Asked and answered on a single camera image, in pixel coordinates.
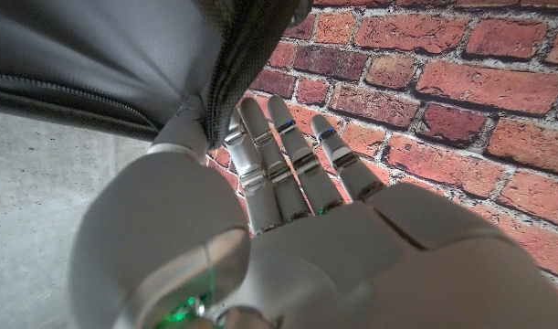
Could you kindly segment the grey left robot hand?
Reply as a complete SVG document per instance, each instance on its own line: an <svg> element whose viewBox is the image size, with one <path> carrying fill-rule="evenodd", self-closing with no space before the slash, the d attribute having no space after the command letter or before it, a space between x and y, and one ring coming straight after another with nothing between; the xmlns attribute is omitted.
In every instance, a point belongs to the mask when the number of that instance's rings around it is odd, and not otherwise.
<svg viewBox="0 0 558 329"><path fill-rule="evenodd" d="M284 218L271 184L245 215L203 164L188 98L94 200L69 269L74 328L558 328L558 291L488 220L419 186L382 186L314 129L348 205Z"/></svg>

